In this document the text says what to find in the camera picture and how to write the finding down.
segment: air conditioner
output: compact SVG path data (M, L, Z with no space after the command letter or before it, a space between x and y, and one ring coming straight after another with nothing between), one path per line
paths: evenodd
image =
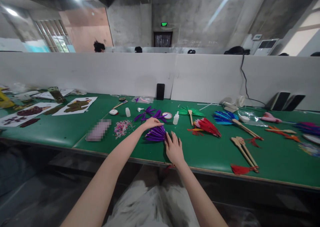
M270 39L270 40L262 40L258 49L254 53L254 56L268 56L272 52L272 50L274 49L278 41L279 41L278 38Z

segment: wooden stick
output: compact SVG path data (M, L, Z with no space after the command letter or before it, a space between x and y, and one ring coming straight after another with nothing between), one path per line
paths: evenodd
M242 155L245 157L245 159L247 160L247 162L249 163L249 165L254 168L254 172L259 173L259 171L257 170L257 168L256 168L256 167L254 166L254 164L252 163L252 161L248 158L248 156L246 155L246 153L243 151L242 146L241 146L239 140L237 140L236 138L231 138L231 141L238 147L238 149L241 151Z
M254 133L253 131L251 131L250 129L248 129L247 127L245 127L242 123L240 123L238 120L233 119L232 122L234 122L235 124L239 125L241 128L243 128L244 130L246 130L249 134L251 134L253 137L258 137L261 139L261 137L259 135L257 135L256 133Z
M122 102L121 104L115 105L115 106L113 107L113 109L116 109L116 108L119 107L120 105L122 105L122 104L124 104L124 103L127 103L127 102L128 102L128 101L126 100L126 101Z
M278 132L284 132L284 133L288 133L288 134L296 134L296 132L294 132L293 130L272 130L272 129L266 129L266 131L270 132L270 131L278 131Z
M253 164L257 167L259 167L257 165L257 163L255 162L254 158L252 157L252 155L250 154L249 150L246 147L246 143L244 141L244 139L242 137L236 137L237 140L240 142L240 144L243 146L244 150L247 152L247 155L249 156L250 160L253 162Z
M192 120L192 110L188 110L188 113L190 115L191 125L193 126L193 120Z

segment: forearm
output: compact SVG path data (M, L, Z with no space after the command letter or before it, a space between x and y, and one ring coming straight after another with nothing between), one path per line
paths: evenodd
M200 227L228 227L186 162L176 166L189 194Z
M61 226L102 225L119 174L144 130L138 127L109 154Z

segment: green feather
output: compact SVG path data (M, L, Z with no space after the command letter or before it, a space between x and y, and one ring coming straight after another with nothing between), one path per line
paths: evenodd
M182 115L188 115L189 114L188 110L192 110L192 115L205 117L205 115L202 112L194 108L181 107L180 109L178 109L179 114L182 114Z

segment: white bottle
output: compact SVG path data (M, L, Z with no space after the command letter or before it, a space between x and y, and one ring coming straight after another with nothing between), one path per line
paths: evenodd
M173 124L177 125L179 120L179 111L176 113L176 115L173 117Z
M130 116L131 116L131 113L130 113L130 109L129 109L129 108L126 108L126 115L127 115L127 117L130 117Z

